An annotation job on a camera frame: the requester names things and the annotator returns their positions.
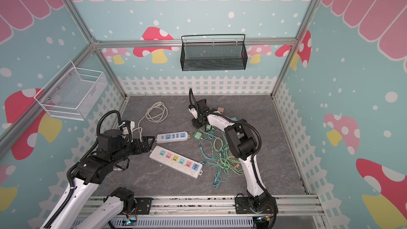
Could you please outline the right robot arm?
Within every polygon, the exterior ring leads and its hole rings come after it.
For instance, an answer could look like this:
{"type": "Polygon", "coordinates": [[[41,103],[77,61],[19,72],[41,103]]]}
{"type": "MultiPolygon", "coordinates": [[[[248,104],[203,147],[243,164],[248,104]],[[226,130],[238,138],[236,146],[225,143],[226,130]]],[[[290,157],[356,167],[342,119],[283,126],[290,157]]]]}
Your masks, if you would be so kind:
{"type": "Polygon", "coordinates": [[[194,127],[198,129],[204,125],[211,125],[224,133],[232,155],[242,165],[250,207],[255,212],[271,208],[272,214],[276,216],[278,214],[276,200],[263,184],[257,167],[256,155],[262,145],[259,132],[244,119],[233,120],[209,108],[206,99],[197,101],[192,93],[189,94],[189,102],[194,127]]]}

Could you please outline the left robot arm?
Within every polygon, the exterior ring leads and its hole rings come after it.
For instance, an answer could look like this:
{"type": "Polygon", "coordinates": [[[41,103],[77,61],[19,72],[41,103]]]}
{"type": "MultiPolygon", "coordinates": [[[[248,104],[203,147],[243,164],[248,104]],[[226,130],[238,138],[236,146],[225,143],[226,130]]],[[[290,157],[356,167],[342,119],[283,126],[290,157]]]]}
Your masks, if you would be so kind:
{"type": "MultiPolygon", "coordinates": [[[[67,170],[68,186],[58,203],[41,226],[43,229],[69,229],[80,211],[106,176],[130,156],[150,152],[154,136],[134,138],[134,123],[123,120],[117,110],[105,113],[96,126],[96,141],[91,148],[67,170]]],[[[136,220],[140,208],[134,192],[119,187],[106,197],[102,206],[86,218],[81,229],[101,229],[111,220],[125,214],[129,223],[136,220]]]]}

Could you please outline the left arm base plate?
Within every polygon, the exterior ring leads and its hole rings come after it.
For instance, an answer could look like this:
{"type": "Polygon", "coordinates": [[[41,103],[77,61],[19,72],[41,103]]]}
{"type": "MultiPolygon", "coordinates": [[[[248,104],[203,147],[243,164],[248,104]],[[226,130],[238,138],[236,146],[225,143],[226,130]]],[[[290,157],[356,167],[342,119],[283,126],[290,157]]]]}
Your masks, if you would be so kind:
{"type": "Polygon", "coordinates": [[[152,198],[133,198],[129,204],[129,210],[126,212],[128,215],[149,215],[152,207],[152,198]]]}

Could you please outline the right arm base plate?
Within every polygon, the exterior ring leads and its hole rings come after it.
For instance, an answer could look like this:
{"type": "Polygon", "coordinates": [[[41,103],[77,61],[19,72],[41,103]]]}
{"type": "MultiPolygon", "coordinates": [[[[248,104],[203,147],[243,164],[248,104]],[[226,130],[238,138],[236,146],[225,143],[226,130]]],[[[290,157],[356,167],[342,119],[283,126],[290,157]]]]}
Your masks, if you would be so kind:
{"type": "Polygon", "coordinates": [[[234,198],[236,214],[278,214],[276,199],[267,197],[258,200],[238,195],[234,198]]]}

